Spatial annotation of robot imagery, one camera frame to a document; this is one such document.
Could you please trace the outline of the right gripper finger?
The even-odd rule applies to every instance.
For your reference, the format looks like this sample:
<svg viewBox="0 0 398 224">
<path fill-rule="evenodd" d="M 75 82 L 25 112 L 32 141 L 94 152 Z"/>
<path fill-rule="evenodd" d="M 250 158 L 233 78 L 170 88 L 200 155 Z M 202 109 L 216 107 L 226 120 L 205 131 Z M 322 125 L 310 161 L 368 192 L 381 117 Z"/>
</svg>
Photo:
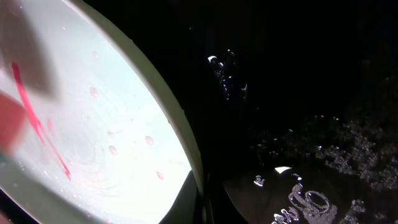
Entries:
<svg viewBox="0 0 398 224">
<path fill-rule="evenodd" d="M 202 201 L 190 171 L 171 209 L 159 224 L 202 224 Z"/>
</svg>

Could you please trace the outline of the light blue plate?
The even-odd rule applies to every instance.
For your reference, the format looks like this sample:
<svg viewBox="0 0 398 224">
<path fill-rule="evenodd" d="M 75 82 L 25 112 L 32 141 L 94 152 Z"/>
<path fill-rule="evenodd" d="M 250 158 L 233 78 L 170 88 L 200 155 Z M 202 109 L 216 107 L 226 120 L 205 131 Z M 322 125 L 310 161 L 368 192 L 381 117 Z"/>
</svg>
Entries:
<svg viewBox="0 0 398 224">
<path fill-rule="evenodd" d="M 1 190 L 38 223 L 160 223 L 200 152 L 160 73 L 83 1 L 1 2 Z"/>
</svg>

